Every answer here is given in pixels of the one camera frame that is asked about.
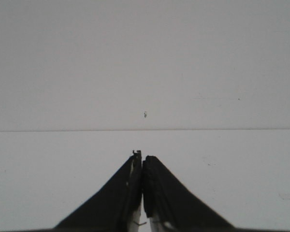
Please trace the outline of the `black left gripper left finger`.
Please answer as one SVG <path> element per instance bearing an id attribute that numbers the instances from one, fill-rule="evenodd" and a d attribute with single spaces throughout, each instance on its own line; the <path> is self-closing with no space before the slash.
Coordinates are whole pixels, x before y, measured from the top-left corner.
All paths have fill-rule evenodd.
<path id="1" fill-rule="evenodd" d="M 142 153 L 133 155 L 103 187 L 64 218 L 56 229 L 137 229 L 142 199 Z"/>

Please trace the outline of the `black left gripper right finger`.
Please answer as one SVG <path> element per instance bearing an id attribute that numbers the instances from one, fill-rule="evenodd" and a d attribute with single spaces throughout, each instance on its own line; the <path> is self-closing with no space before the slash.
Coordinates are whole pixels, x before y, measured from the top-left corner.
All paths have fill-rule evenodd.
<path id="1" fill-rule="evenodd" d="M 144 209 L 152 229 L 233 229 L 155 156 L 143 161 Z"/>

